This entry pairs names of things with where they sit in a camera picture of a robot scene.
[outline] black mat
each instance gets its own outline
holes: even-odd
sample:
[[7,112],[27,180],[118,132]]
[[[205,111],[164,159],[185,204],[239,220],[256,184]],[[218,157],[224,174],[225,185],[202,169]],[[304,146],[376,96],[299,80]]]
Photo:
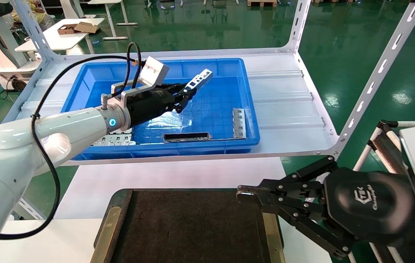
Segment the black mat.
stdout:
[[259,208],[235,194],[135,190],[111,262],[270,262]]

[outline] cardboard box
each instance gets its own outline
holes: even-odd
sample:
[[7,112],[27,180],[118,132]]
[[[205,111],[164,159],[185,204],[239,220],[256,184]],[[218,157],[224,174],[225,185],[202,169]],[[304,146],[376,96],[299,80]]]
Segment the cardboard box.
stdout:
[[81,31],[81,32],[86,32],[86,33],[95,33],[95,32],[97,32],[98,28],[99,27],[97,27],[95,25],[92,25],[91,23],[79,22],[79,24],[76,25],[74,30]]
[[58,29],[58,33],[60,35],[69,35],[69,34],[74,34],[76,32],[75,28],[76,28],[77,24],[68,24],[68,25],[62,25],[59,29]]

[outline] wooden pallet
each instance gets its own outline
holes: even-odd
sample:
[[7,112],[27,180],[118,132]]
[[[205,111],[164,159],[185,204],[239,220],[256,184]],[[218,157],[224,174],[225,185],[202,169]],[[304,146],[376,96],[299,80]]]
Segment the wooden pallet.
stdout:
[[251,6],[251,3],[259,3],[259,6],[261,6],[261,7],[263,7],[264,4],[266,4],[266,5],[271,5],[272,4],[273,7],[277,6],[277,0],[248,0],[247,1],[247,5],[249,7]]

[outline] black cable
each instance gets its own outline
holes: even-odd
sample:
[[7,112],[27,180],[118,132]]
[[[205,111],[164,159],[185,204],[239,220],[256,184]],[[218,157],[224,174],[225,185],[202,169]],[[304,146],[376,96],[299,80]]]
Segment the black cable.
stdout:
[[75,62],[75,63],[69,65],[62,72],[60,72],[58,74],[58,76],[52,81],[50,86],[45,91],[42,99],[40,100],[39,105],[37,106],[37,109],[35,110],[34,114],[31,115],[31,117],[32,117],[32,121],[31,121],[32,137],[34,138],[34,143],[37,145],[37,148],[39,148],[40,153],[44,157],[45,162],[49,166],[50,172],[52,173],[53,180],[54,180],[54,183],[55,183],[55,199],[54,199],[54,203],[53,203],[53,206],[52,206],[52,211],[50,212],[49,217],[44,221],[44,223],[42,223],[41,226],[39,226],[38,228],[36,228],[32,231],[26,232],[26,233],[19,233],[19,234],[1,234],[0,233],[0,240],[13,240],[13,239],[20,239],[20,238],[26,238],[26,237],[33,236],[33,235],[39,233],[40,231],[42,231],[44,228],[46,228],[50,224],[50,222],[52,221],[52,219],[53,219],[53,217],[54,217],[54,215],[57,211],[59,201],[60,201],[60,191],[61,191],[61,189],[60,189],[60,179],[58,178],[57,170],[53,166],[52,160],[50,160],[50,157],[48,156],[47,152],[43,148],[42,143],[40,142],[40,139],[37,137],[37,133],[35,131],[35,122],[37,121],[37,119],[40,118],[39,112],[40,112],[43,104],[45,103],[45,100],[46,100],[47,96],[50,94],[52,88],[56,85],[58,80],[60,80],[60,78],[63,75],[65,75],[65,73],[67,73],[73,67],[75,67],[79,64],[82,64],[84,62],[88,62],[88,61],[92,61],[92,60],[101,60],[101,59],[106,59],[106,58],[116,58],[116,59],[121,59],[121,60],[127,60],[127,57],[125,58],[123,56],[103,55],[103,56],[86,58],[84,60],[80,60],[78,62]]
[[133,60],[129,57],[132,46],[134,46],[136,48],[136,53],[138,55],[138,60],[137,60],[138,69],[136,70],[136,74],[134,75],[134,78],[132,80],[132,85],[131,85],[131,88],[136,88],[136,83],[138,81],[139,74],[141,73],[141,66],[142,66],[141,51],[139,50],[138,44],[136,44],[134,42],[130,42],[129,45],[128,45],[128,49],[126,50],[126,58],[127,58],[128,64],[127,64],[127,68],[126,68],[127,71],[126,71],[126,77],[124,78],[123,86],[119,90],[117,90],[115,93],[112,93],[111,97],[116,97],[116,96],[120,95],[124,91],[124,88],[126,88],[126,85],[128,84],[129,70],[130,70],[129,61],[135,62],[135,60]]
[[8,97],[8,92],[9,92],[9,90],[8,90],[8,84],[9,84],[9,82],[12,80],[12,78],[10,78],[9,80],[8,80],[8,82],[6,83],[6,90],[2,90],[1,92],[0,92],[0,95],[2,95],[3,94],[3,92],[5,92],[6,91],[6,96],[4,97],[4,98],[0,98],[0,100],[5,100],[7,97]]

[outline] shelf board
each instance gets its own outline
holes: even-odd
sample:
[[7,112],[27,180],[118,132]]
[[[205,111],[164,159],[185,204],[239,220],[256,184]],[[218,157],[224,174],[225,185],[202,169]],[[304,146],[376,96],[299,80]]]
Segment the shelf board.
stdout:
[[[297,56],[281,49],[196,50],[183,52],[143,53],[159,60],[200,58],[242,58],[245,62],[261,140],[251,153],[242,155],[195,155],[115,160],[69,161],[67,165],[104,163],[145,163],[173,160],[212,160],[286,155],[312,155],[333,146],[336,134],[330,133],[329,115],[322,105],[314,85],[306,81],[307,71]],[[63,63],[51,63],[34,91],[22,105],[16,119],[28,118],[53,77],[67,65],[86,55],[67,56]],[[70,70],[57,83],[47,98],[41,115],[60,113],[79,66]]]

